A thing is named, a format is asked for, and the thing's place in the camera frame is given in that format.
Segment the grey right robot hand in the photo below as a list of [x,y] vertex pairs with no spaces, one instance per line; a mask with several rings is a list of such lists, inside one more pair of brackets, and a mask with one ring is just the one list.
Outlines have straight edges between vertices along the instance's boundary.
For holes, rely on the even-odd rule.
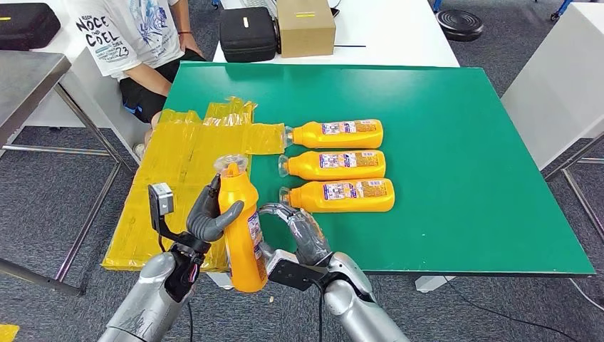
[[259,214],[271,214],[286,223],[295,240],[295,255],[300,264],[320,266],[332,254],[328,240],[317,221],[304,209],[281,203],[267,203],[260,206]]

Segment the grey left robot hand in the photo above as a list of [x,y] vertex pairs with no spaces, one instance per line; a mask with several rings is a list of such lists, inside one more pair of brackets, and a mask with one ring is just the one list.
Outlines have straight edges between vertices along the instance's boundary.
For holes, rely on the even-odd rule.
[[218,202],[220,188],[220,174],[216,174],[203,188],[187,216],[187,231],[204,242],[218,241],[244,208],[244,203],[238,200],[222,214]]

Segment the person's left hand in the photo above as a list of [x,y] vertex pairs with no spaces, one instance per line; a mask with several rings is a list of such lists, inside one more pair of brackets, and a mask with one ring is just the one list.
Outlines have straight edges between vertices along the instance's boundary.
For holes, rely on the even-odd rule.
[[190,31],[181,31],[178,33],[178,37],[179,45],[182,51],[194,51],[197,55],[204,57]]

